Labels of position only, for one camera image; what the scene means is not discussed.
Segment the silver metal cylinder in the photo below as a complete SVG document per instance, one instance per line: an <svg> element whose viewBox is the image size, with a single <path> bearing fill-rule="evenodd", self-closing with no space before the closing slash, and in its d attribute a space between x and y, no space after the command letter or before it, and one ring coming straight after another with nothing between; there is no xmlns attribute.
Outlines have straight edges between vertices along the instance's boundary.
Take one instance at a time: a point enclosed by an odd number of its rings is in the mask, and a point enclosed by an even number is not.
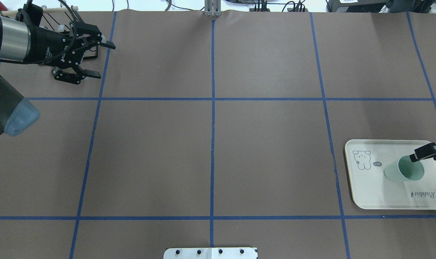
<svg viewBox="0 0 436 259"><path fill-rule="evenodd" d="M24 60L31 47L31 33L25 23L1 17L2 45L0 58Z"/></svg>

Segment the gray metal bracket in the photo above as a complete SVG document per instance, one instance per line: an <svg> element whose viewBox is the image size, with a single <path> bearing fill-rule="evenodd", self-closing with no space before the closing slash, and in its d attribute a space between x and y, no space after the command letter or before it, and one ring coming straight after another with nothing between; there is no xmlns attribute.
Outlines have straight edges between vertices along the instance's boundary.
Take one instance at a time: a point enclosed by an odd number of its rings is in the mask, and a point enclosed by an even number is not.
<svg viewBox="0 0 436 259"><path fill-rule="evenodd" d="M205 0L203 14L205 16L221 16L221 0Z"/></svg>

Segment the cup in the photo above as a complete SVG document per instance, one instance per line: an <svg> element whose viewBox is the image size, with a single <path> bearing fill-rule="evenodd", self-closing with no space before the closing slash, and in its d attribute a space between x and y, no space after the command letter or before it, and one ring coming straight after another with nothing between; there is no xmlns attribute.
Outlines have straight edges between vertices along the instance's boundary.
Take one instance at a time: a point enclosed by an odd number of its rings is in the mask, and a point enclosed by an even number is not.
<svg viewBox="0 0 436 259"><path fill-rule="evenodd" d="M417 181L424 176L424 166L420 161L411 162L410 156L403 156L386 166L384 175L393 182Z"/></svg>

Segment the cartoon bear drawing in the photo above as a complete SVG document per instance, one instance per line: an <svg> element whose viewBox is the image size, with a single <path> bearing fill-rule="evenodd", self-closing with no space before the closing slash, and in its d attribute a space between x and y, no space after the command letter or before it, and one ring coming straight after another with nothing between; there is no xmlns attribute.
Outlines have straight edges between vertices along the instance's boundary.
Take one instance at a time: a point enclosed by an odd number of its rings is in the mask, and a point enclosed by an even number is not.
<svg viewBox="0 0 436 259"><path fill-rule="evenodd" d="M371 151L352 151L352 153L360 170L371 169Z"/></svg>

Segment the green cup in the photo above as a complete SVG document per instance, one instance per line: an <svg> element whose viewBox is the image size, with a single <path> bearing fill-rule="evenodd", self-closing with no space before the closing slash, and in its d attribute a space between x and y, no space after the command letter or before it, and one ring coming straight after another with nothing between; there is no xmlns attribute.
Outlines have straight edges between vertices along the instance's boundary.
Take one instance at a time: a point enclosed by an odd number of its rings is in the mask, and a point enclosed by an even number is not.
<svg viewBox="0 0 436 259"><path fill-rule="evenodd" d="M410 156L403 156L386 166L384 175L393 182L417 181L424 176L424 166L420 161L411 162Z"/></svg>

